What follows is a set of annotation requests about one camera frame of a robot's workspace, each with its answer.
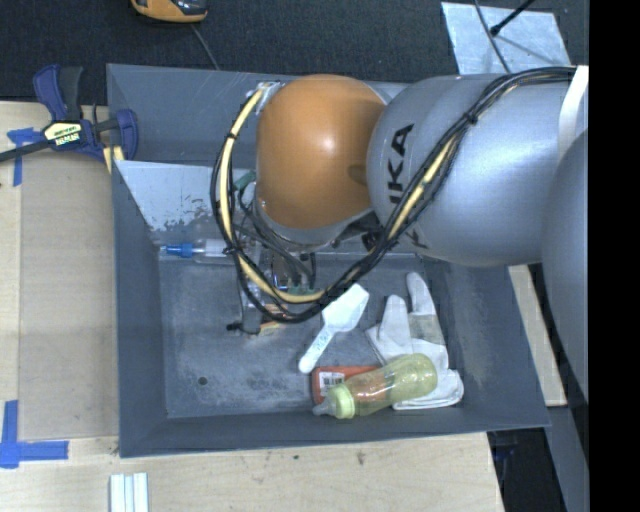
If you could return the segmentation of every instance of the yellow bottle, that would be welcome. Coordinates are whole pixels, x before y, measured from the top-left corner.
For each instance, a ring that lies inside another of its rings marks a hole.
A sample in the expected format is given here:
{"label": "yellow bottle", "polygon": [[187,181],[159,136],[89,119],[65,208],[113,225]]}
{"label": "yellow bottle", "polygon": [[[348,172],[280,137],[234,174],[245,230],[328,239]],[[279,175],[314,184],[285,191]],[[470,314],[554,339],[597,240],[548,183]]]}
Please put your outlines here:
{"label": "yellow bottle", "polygon": [[419,398],[438,385],[436,369],[424,354],[409,354],[333,386],[313,414],[339,419],[367,416],[397,402]]}

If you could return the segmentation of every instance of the wooden board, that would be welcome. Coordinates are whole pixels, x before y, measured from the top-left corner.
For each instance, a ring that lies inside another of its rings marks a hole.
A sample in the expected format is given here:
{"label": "wooden board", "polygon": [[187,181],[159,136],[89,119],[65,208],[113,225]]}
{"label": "wooden board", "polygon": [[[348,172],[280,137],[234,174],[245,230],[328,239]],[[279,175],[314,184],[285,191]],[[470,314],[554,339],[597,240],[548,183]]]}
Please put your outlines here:
{"label": "wooden board", "polygon": [[522,314],[531,354],[538,372],[540,387],[547,407],[567,405],[558,365],[551,349],[547,327],[527,265],[509,268],[511,282]]}
{"label": "wooden board", "polygon": [[[2,133],[49,122],[42,105],[15,105],[0,110]],[[12,169],[13,162],[3,165]],[[8,398],[20,399],[18,435],[117,434],[110,176],[92,158],[47,149],[23,158],[23,183],[13,190],[21,198],[13,240],[17,233],[21,246],[7,253],[19,254],[21,269],[20,385]]]}
{"label": "wooden board", "polygon": [[[46,121],[46,111],[40,105],[0,103],[0,137],[7,129],[39,127]],[[0,138],[0,144],[10,147],[5,139]],[[43,153],[34,157],[32,164],[48,165],[52,158],[59,157]],[[11,163],[0,166],[0,400],[16,398],[18,388],[21,205],[20,189],[14,189],[9,179],[12,170]],[[35,176],[32,173],[25,179],[40,179]],[[47,263],[48,251],[53,248],[41,245],[40,249]],[[88,274],[88,268],[91,265],[76,266],[77,275],[63,275],[90,286],[93,276]],[[46,273],[40,274],[40,279],[46,277]],[[35,284],[31,293],[38,289]],[[98,297],[108,309],[108,299]],[[82,311],[84,306],[71,301],[69,307]],[[47,318],[58,328],[70,325]],[[72,324],[78,321],[91,326],[86,318],[69,319]],[[69,370],[79,363],[73,352],[82,348],[81,339],[69,338],[69,345],[58,349],[57,357],[67,361]],[[51,388],[64,388],[73,379],[61,376],[47,382]],[[100,400],[95,403],[99,408]],[[0,401],[0,421],[3,406]],[[0,510],[104,511],[108,506],[109,476],[122,472],[148,473],[154,512],[504,510],[484,434],[126,460],[118,456],[117,437],[75,439],[70,443],[68,461],[31,462],[21,464],[17,470],[0,469]]]}

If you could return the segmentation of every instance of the clamp handle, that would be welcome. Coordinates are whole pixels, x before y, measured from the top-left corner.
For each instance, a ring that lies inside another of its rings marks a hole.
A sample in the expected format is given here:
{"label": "clamp handle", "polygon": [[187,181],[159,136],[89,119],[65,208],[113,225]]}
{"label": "clamp handle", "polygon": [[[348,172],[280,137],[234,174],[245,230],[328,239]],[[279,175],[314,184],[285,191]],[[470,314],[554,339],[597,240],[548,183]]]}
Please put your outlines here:
{"label": "clamp handle", "polygon": [[82,118],[78,105],[78,84],[82,71],[82,67],[63,68],[59,64],[50,64],[33,77],[38,101],[47,107],[52,121]]}
{"label": "clamp handle", "polygon": [[133,160],[138,150],[138,120],[130,109],[116,112],[116,120],[120,129],[120,146],[127,160]]}

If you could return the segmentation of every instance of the yellow object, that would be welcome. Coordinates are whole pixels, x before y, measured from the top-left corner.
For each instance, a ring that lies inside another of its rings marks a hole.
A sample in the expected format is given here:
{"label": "yellow object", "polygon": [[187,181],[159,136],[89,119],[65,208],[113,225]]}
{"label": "yellow object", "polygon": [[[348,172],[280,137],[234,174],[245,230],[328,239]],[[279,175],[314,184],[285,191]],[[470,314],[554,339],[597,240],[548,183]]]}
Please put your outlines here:
{"label": "yellow object", "polygon": [[149,18],[173,23],[202,21],[208,12],[208,2],[203,0],[131,0],[131,5]]}
{"label": "yellow object", "polygon": [[[230,163],[231,163],[231,153],[233,152],[233,146],[235,144],[236,138],[240,133],[240,129],[244,125],[247,117],[253,110],[253,108],[257,105],[264,94],[264,91],[267,86],[260,86],[256,91],[253,92],[249,100],[245,103],[244,107],[240,111],[238,118],[231,126],[231,130],[229,130],[229,136],[227,136],[224,145],[222,146],[222,153],[220,157],[220,176],[218,181],[218,187],[220,190],[220,215],[222,217],[222,227],[225,231],[225,234],[231,238],[232,236],[232,225],[231,225],[231,217],[229,215],[229,204],[230,198],[227,190],[226,183],[229,180],[230,173]],[[313,302],[318,300],[323,295],[323,291],[316,292],[311,295],[294,295],[292,293],[282,292],[275,290],[272,286],[269,285],[266,281],[264,281],[258,273],[251,268],[251,265],[248,261],[244,259],[241,255],[239,259],[240,267],[242,271],[246,274],[246,276],[251,279],[261,291],[270,295],[271,297],[276,297],[284,302],[289,303],[297,303],[303,304],[307,302]]]}
{"label": "yellow object", "polygon": [[313,413],[338,419],[367,416],[395,403],[426,396],[437,385],[438,374],[431,359],[419,352],[408,354],[329,388],[324,402],[316,405]]}
{"label": "yellow object", "polygon": [[398,220],[396,220],[395,224],[392,226],[391,233],[389,234],[390,237],[394,236],[398,232],[398,230],[402,227],[402,224],[404,224],[404,221],[407,220],[409,213],[411,213],[411,209],[420,200],[420,198],[422,197],[422,194],[424,194],[424,188],[431,182],[433,177],[440,170],[442,161],[444,160],[445,156],[447,156],[447,153],[451,149],[452,142],[453,142],[453,139],[449,139],[446,142],[444,147],[438,153],[438,156],[436,157],[434,162],[429,166],[428,169],[425,170],[423,177],[420,180],[419,186],[417,186],[415,190],[411,192],[411,195],[409,196],[409,200],[407,201],[407,204],[404,205],[404,208],[400,212],[400,216],[398,217]]}
{"label": "yellow object", "polygon": [[109,146],[104,148],[102,151],[104,153],[104,161],[107,164],[107,172],[109,174],[111,174],[111,162],[113,159],[126,160],[121,146]]}

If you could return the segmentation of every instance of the white plastic spoon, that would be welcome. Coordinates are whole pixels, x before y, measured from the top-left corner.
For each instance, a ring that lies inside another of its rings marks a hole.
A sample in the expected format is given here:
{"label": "white plastic spoon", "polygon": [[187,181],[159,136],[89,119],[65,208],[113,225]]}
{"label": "white plastic spoon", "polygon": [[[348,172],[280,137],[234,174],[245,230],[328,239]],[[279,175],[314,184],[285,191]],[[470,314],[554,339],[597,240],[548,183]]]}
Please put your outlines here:
{"label": "white plastic spoon", "polygon": [[336,333],[348,332],[358,325],[368,301],[369,292],[355,283],[322,310],[324,326],[298,363],[302,373],[311,373]]}

